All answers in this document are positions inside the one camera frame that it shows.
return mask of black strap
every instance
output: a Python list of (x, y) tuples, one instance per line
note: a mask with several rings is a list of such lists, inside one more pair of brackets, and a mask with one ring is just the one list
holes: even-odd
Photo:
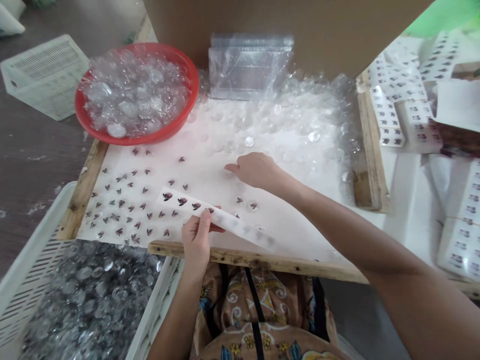
[(325, 291), (318, 277), (311, 279), (313, 285), (313, 296), (315, 296), (315, 309), (313, 310), (313, 320), (315, 323), (315, 335), (330, 342), (327, 332), (327, 314), (325, 313)]
[[(218, 266), (220, 267), (220, 274), (221, 274), (220, 299), (224, 299), (229, 289), (229, 271), (226, 264), (218, 264)], [(208, 331), (210, 332), (210, 336), (212, 340), (222, 333), (214, 319), (214, 309), (216, 305), (217, 304), (214, 304), (211, 308), (209, 308), (205, 314), (206, 326), (208, 327)]]
[(254, 279), (252, 278), (252, 273), (250, 272), (250, 268), (245, 268), (246, 278), (248, 280), (248, 285), (250, 286), (251, 296), (253, 297), (253, 303), (255, 304), (256, 315), (258, 316), (258, 322), (264, 323), (265, 317), (264, 312), (262, 311), (262, 306), (260, 305), (259, 295), (257, 294), (257, 290), (255, 289)]
[(260, 333), (260, 327), (257, 322), (251, 324), (253, 330), (253, 339), (255, 340), (256, 358), (258, 360), (265, 360), (264, 348), (262, 345), (262, 334)]

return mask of red plastic bowl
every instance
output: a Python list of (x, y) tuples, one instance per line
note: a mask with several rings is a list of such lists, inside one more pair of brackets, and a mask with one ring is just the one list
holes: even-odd
[[(128, 45), (125, 47), (121, 47), (117, 49), (121, 51), (123, 49), (128, 49), (134, 54), (136, 53), (136, 44)], [(75, 112), (78, 121), (86, 130), (87, 133), (92, 135), (94, 138), (101, 140), (103, 142), (114, 144), (114, 145), (123, 145), (123, 146), (132, 146), (132, 145), (139, 145), (145, 143), (152, 143), (152, 142), (161, 142), (168, 138), (171, 138), (173, 135), (179, 132), (182, 126), (187, 121), (187, 118), (192, 111), (195, 101), (197, 100), (197, 96), (199, 95), (199, 73), (197, 72), (197, 68), (195, 67), (194, 63), (190, 58), (185, 55), (182, 51), (169, 46), (164, 45), (158, 42), (145, 42), (146, 52), (148, 53), (158, 53), (165, 55), (166, 59), (172, 63), (180, 64), (186, 67), (187, 76), (190, 80), (189, 89), (191, 91), (190, 99), (187, 101), (185, 108), (183, 111), (178, 115), (178, 117), (173, 120), (167, 126), (161, 128), (157, 132), (154, 132), (150, 135), (145, 135), (141, 137), (135, 138), (116, 138), (110, 136), (106, 130), (104, 131), (97, 131), (93, 127), (91, 127), (92, 119), (90, 118), (89, 114), (85, 111), (84, 105), (87, 102), (86, 96), (84, 96), (83, 92), (80, 91), (80, 88), (76, 90), (75, 94)], [(82, 81), (85, 79), (90, 79), (92, 76), (90, 74), (90, 70), (88, 70), (82, 78)]]

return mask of sticker roll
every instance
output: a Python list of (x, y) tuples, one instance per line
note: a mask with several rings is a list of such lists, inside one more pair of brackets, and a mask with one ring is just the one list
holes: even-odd
[(282, 249), (285, 250), (277, 240), (266, 232), (248, 225), (222, 209), (180, 191), (164, 186), (156, 202), (198, 217), (205, 209), (208, 209), (211, 214), (211, 222), (218, 227), (272, 253), (282, 251)]

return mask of cardboard box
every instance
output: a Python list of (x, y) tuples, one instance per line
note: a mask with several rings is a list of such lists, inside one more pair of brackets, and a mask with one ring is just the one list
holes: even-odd
[(307, 73), (359, 75), (432, 0), (144, 0), (159, 43), (208, 68), (212, 33), (292, 34)]

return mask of white plastic basket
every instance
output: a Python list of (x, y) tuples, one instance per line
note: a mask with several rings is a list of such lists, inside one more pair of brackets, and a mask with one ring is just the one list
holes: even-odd
[(62, 35), (0, 63), (6, 92), (59, 121), (75, 113), (75, 92), (89, 59)]
[[(0, 282), (0, 359), (16, 360), (22, 350), (25, 329), (35, 314), (71, 241), (58, 241), (56, 235), (76, 182), (60, 192), (23, 250)], [(183, 262), (168, 256), (153, 288), (127, 360), (144, 360), (170, 306), (178, 285)]]

